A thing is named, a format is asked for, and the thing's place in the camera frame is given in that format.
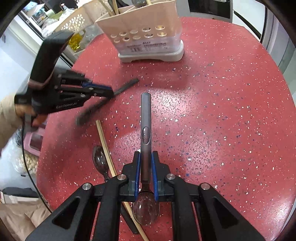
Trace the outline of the person forearm beige sleeve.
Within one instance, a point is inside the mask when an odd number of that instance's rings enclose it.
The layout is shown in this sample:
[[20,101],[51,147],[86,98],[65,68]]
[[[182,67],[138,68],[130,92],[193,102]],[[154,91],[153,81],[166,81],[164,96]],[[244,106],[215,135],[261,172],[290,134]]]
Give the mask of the person forearm beige sleeve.
[[8,95],[1,100],[0,114],[0,149],[2,150],[14,132],[21,126],[23,112],[20,107],[16,107],[14,96]]

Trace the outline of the left hand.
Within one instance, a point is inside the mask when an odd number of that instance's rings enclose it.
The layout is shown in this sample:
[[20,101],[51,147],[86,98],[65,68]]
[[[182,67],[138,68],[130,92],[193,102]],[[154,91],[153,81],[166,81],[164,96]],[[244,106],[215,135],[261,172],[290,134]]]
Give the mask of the left hand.
[[25,114],[32,116],[32,126],[39,126],[47,120],[47,114],[36,114],[31,105],[15,104],[16,115],[23,118]]

